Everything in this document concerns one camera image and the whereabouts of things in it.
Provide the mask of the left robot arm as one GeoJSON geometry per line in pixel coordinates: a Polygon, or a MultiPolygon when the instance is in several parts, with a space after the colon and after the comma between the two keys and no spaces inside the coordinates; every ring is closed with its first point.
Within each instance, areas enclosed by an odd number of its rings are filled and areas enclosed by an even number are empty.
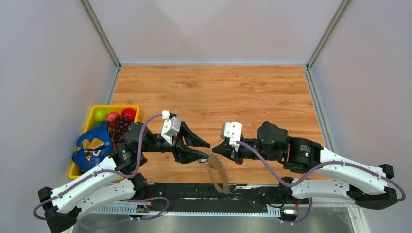
{"type": "Polygon", "coordinates": [[[205,162],[209,156],[197,147],[210,144],[193,133],[185,122],[173,117],[164,121],[160,134],[144,123],[134,123],[123,136],[124,142],[99,164],[59,188],[38,191],[44,218],[52,233],[61,233],[84,215],[116,201],[145,200],[147,180],[135,172],[147,162],[143,152],[172,153],[176,162],[205,162]]]}

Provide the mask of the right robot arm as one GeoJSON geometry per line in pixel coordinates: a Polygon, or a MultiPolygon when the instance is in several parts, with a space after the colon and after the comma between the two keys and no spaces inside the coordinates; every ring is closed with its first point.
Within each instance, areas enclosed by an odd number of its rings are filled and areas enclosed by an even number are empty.
{"type": "Polygon", "coordinates": [[[393,167],[364,165],[342,157],[321,144],[305,138],[289,136],[286,129],[268,121],[257,130],[256,138],[242,135],[242,124],[223,124],[222,143],[213,153],[240,165],[245,159],[260,160],[265,166],[276,161],[301,178],[280,177],[278,198],[282,202],[293,199],[334,198],[352,200],[356,205],[382,210],[400,201],[394,187],[389,187],[394,176],[393,167]]]}

